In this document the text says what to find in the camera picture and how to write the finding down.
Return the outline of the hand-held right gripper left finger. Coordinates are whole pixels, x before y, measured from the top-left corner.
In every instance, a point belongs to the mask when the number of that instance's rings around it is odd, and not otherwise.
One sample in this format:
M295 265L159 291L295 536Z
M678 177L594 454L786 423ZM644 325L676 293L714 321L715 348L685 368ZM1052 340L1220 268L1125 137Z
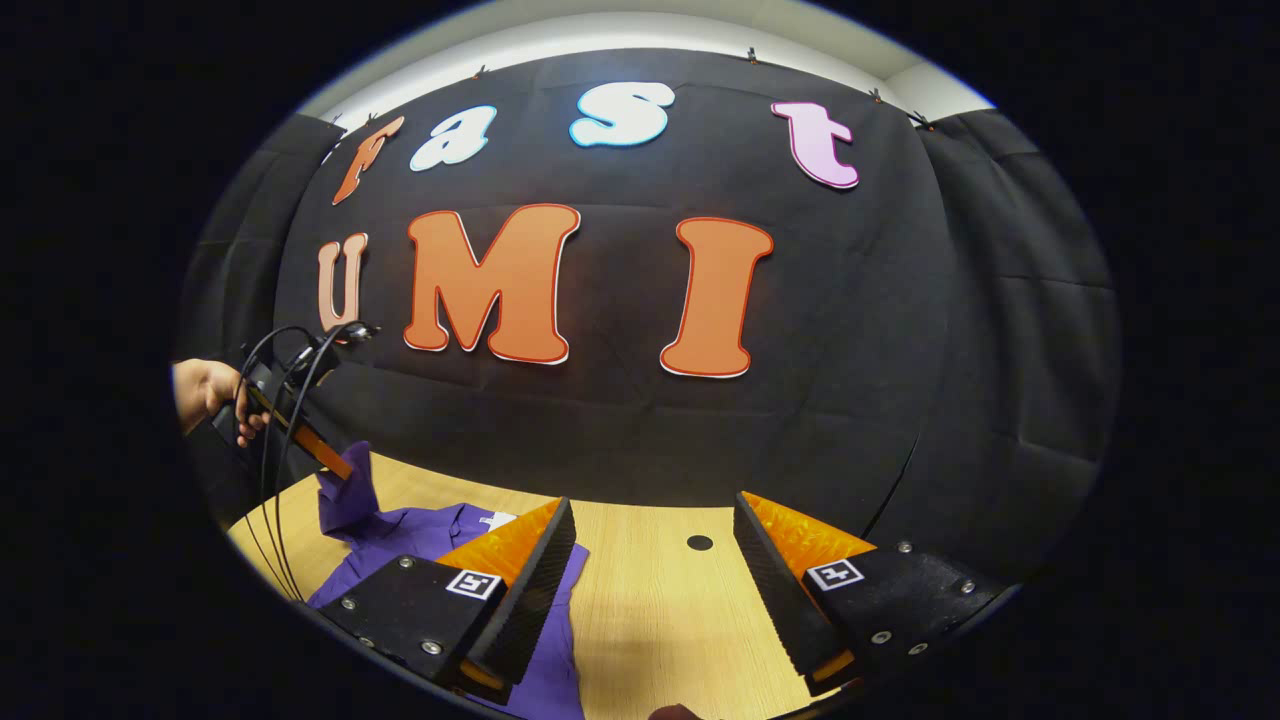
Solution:
M575 541L561 497L439 559L397 553L315 607L407 673L504 705L525 679Z

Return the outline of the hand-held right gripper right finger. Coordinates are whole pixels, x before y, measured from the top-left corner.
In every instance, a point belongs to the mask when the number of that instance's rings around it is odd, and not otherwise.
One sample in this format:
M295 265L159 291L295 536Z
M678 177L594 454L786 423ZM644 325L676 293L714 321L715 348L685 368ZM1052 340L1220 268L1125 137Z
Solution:
M733 537L812 696L923 664L1010 601L1011 588L909 541L876 546L750 492Z

